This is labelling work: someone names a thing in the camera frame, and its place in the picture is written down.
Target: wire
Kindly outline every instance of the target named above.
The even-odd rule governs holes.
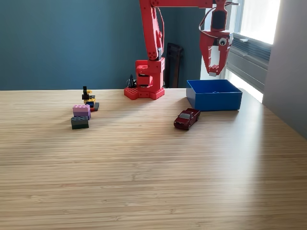
[[[162,13],[159,7],[156,7],[160,13],[160,17],[161,17],[161,21],[162,21],[162,47],[163,47],[163,51],[164,51],[164,21],[163,21],[163,17],[162,17]]]
[[[229,6],[229,5],[236,5],[236,6],[238,6],[238,5],[240,5],[240,4],[239,4],[239,3],[235,3],[235,2],[226,2],[226,3],[225,3],[225,6]],[[202,25],[204,24],[204,22],[205,22],[205,20],[206,20],[206,18],[207,18],[207,16],[208,16],[208,14],[209,14],[211,11],[215,10],[215,9],[216,9],[216,7],[213,7],[212,9],[210,9],[210,10],[206,13],[205,17],[203,18],[203,20],[201,21],[200,26],[199,26],[199,30],[200,30],[203,34],[207,35],[208,37],[212,37],[212,38],[218,38],[218,37],[212,36],[212,35],[210,35],[210,34],[204,32],[204,31],[201,29],[201,27],[202,27]]]

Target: stack of lego bricks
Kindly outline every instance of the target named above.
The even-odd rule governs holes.
[[[72,129],[88,128],[88,121],[91,119],[90,105],[76,104],[73,108],[73,117],[71,118]]]
[[[95,95],[90,95],[89,93],[92,93],[92,91],[88,90],[86,86],[83,86],[82,100],[84,100],[84,104],[90,106],[91,112],[98,111],[99,103],[96,102]]]

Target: blue plastic bin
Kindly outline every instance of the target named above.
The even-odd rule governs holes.
[[[200,111],[239,110],[242,94],[228,80],[187,81],[187,98]]]

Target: toy car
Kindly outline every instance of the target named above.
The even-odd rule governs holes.
[[[187,109],[181,112],[181,114],[174,121],[174,126],[180,129],[189,130],[191,126],[198,121],[201,112],[197,109]]]

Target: robotic arm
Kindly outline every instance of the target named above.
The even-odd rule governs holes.
[[[144,37],[149,60],[136,61],[137,88],[125,89],[125,95],[132,100],[137,98],[158,99],[163,96],[163,71],[165,69],[164,52],[164,22],[159,7],[199,7],[211,8],[202,22],[199,30],[201,32],[200,47],[206,69],[211,76],[221,73],[226,65],[229,48],[233,36],[225,31],[227,11],[225,6],[237,4],[226,2],[226,0],[140,0]],[[211,30],[203,31],[208,14],[212,12]],[[160,31],[157,12],[160,14],[163,24],[163,32]],[[220,51],[219,65],[211,66],[212,46],[218,46]]]

